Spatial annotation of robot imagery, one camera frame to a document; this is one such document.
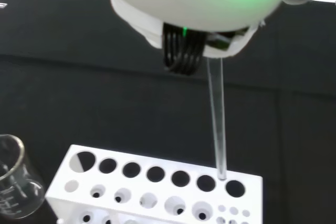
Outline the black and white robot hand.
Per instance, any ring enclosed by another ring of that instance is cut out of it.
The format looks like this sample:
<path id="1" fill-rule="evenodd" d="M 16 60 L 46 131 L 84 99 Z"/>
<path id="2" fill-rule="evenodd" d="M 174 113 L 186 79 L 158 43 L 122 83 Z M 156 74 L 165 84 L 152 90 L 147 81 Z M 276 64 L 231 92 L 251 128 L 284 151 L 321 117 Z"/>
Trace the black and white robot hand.
<path id="1" fill-rule="evenodd" d="M 155 48 L 169 72 L 192 75 L 203 59 L 222 73 L 281 4 L 314 0 L 110 0 L 114 11 Z"/>

